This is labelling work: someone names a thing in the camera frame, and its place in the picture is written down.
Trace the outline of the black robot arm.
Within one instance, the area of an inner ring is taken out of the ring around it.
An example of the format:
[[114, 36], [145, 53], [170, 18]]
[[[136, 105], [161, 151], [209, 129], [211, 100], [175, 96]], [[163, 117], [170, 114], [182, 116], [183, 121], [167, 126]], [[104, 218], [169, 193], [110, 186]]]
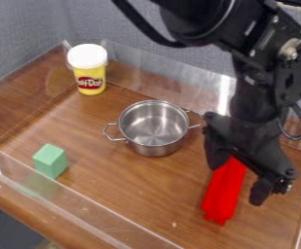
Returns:
[[226, 116], [207, 112], [205, 150], [218, 170], [237, 158], [257, 174], [249, 202], [259, 206], [291, 188], [297, 171], [278, 143], [299, 140], [285, 130], [289, 113], [301, 121], [301, 25], [275, 0], [149, 0], [159, 7], [171, 39], [127, 0], [111, 0], [139, 31], [162, 46], [210, 44], [231, 54], [237, 77]]

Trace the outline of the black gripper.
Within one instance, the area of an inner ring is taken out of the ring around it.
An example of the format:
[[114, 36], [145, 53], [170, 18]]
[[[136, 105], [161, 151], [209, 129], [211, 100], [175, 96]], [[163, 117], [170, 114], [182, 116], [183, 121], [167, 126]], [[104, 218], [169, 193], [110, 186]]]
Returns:
[[207, 112], [203, 116], [207, 165], [215, 171], [234, 156], [258, 175], [250, 189], [249, 202], [261, 206], [267, 197], [286, 194], [297, 171], [279, 147], [275, 120], [246, 122], [235, 117]]

